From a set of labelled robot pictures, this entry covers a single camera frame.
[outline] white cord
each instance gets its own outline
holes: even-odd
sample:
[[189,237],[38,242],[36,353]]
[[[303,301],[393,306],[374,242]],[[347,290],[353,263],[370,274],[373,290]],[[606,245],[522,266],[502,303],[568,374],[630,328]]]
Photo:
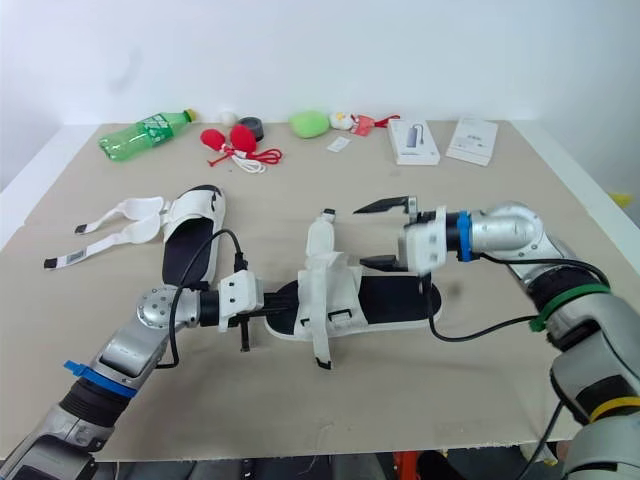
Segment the white cord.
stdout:
[[231,155],[231,158],[236,165],[238,165],[241,169],[243,169],[247,173],[264,173],[267,171],[267,166],[259,162],[258,160],[249,160],[248,158],[243,158],[241,155],[244,152],[238,152],[234,155]]

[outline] cable connector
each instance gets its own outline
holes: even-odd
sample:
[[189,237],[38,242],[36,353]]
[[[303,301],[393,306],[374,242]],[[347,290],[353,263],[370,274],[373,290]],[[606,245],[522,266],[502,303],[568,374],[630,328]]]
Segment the cable connector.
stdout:
[[244,259],[244,253],[236,252],[233,260],[233,272],[238,273],[241,270],[246,270],[249,266],[249,262]]

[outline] red toy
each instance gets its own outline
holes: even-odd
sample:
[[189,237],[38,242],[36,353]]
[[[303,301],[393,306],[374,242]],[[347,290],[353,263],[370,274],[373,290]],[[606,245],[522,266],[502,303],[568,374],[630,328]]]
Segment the red toy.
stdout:
[[214,166],[216,163],[231,157],[243,170],[250,173],[262,173],[266,170],[264,165],[275,165],[280,162],[282,152],[277,148],[265,150],[262,153],[255,153],[258,148],[253,132],[244,125],[236,125],[231,129],[229,134],[231,146],[225,143],[224,135],[215,128],[205,130],[200,135],[200,140],[207,147],[212,148],[216,152],[223,152],[224,155],[216,160],[210,160],[209,165]]

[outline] green ball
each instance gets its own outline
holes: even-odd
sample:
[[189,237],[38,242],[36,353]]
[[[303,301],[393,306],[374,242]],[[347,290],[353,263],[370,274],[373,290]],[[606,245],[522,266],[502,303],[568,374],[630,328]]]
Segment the green ball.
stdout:
[[300,138],[313,138],[329,130],[329,116],[316,110],[308,110],[291,117],[289,125]]

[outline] gray tape roll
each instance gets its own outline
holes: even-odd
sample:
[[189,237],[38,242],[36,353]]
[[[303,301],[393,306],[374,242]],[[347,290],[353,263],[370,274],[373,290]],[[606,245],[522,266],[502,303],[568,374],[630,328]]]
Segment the gray tape roll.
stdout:
[[257,117],[244,117],[238,122],[240,125],[244,125],[253,132],[253,136],[256,137],[256,142],[259,142],[264,138],[264,130],[262,129],[262,121]]

